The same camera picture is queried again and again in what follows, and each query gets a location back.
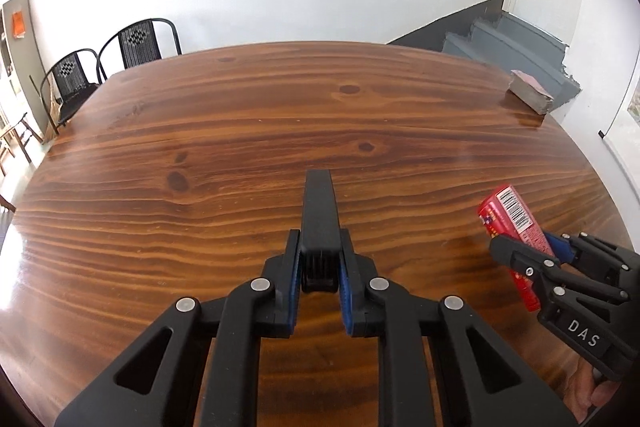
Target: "white barcode label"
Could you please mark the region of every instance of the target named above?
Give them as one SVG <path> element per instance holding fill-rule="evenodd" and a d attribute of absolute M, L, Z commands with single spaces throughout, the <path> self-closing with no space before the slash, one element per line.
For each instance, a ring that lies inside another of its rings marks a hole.
<path fill-rule="evenodd" d="M 527 213 L 520 203 L 520 200 L 516 197 L 511 190 L 511 187 L 505 188 L 502 192 L 498 193 L 498 201 L 502 204 L 504 209 L 509 214 L 509 219 L 513 223 L 513 226 L 516 227 L 516 231 L 518 233 L 523 230 L 527 230 L 531 225 L 533 225 L 533 221 L 529 219 Z"/>

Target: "gray stair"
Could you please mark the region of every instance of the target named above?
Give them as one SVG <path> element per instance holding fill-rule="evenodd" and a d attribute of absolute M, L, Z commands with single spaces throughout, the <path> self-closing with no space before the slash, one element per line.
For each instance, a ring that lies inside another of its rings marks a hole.
<path fill-rule="evenodd" d="M 535 77 L 560 107 L 580 92 L 580 86 L 564 74 L 566 46 L 551 35 L 510 14 L 503 14 L 497 27 L 477 20 L 469 38 L 448 33 L 442 51 L 487 62 L 510 72 L 520 70 Z"/>
<path fill-rule="evenodd" d="M 555 70 L 564 71 L 562 61 L 564 60 L 566 44 L 563 44 L 554 36 L 524 22 L 522 19 L 514 17 L 510 13 L 502 14 L 498 21 L 497 30 L 542 58 Z"/>
<path fill-rule="evenodd" d="M 472 46 L 469 39 L 462 38 L 455 33 L 447 33 L 442 52 L 456 57 L 471 58 L 478 62 L 489 62 Z"/>

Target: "floor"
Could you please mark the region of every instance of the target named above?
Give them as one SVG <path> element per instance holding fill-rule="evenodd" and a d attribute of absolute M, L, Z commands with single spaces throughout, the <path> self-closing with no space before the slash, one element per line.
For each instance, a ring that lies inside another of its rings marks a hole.
<path fill-rule="evenodd" d="M 2 167 L 4 167 L 6 171 L 6 176 L 0 180 L 0 194 L 2 194 L 7 201 L 11 201 L 17 208 L 20 208 L 20 198 L 24 194 L 27 184 L 33 177 L 33 173 L 40 163 L 42 163 L 51 144 L 52 141 L 41 145 L 33 138 L 28 141 L 26 149 L 29 156 L 31 156 L 33 165 L 29 165 L 22 151 L 15 144 L 12 146 L 15 158 L 10 154 L 5 155 L 2 161 Z M 4 235 L 13 217 L 14 213 L 6 208 L 0 207 L 0 245 L 4 243 Z"/>

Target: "screw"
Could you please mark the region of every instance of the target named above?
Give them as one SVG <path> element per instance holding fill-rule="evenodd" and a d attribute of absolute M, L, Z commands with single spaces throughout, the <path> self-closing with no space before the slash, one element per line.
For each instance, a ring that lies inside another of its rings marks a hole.
<path fill-rule="evenodd" d="M 269 279 L 265 279 L 264 277 L 258 277 L 258 279 L 251 281 L 251 289 L 257 292 L 264 292 L 269 289 L 269 286 L 271 286 Z"/>
<path fill-rule="evenodd" d="M 373 290 L 382 291 L 389 288 L 389 281 L 384 277 L 373 277 L 373 279 L 369 281 L 369 286 L 371 286 Z"/>
<path fill-rule="evenodd" d="M 465 301 L 457 295 L 449 295 L 449 297 L 444 299 L 444 305 L 450 310 L 459 310 L 465 305 Z"/>
<path fill-rule="evenodd" d="M 183 297 L 175 303 L 175 307 L 179 312 L 190 312 L 196 307 L 196 301 L 191 297 Z"/>

